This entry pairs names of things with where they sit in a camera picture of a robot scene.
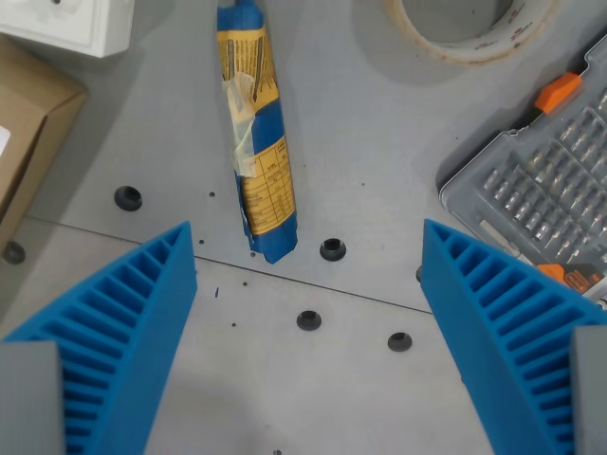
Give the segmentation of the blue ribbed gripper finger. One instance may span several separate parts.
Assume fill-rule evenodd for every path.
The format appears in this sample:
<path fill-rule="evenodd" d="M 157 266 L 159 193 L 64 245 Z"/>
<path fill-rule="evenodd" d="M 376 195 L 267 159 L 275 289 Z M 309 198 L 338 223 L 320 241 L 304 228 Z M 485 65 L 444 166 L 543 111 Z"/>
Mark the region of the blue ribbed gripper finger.
<path fill-rule="evenodd" d="M 496 454 L 575 451 L 569 350 L 606 313 L 538 268 L 434 220 L 421 289 Z"/>
<path fill-rule="evenodd" d="M 144 452 L 196 291 L 191 225 L 184 222 L 6 336 L 57 348 L 66 453 Z"/>

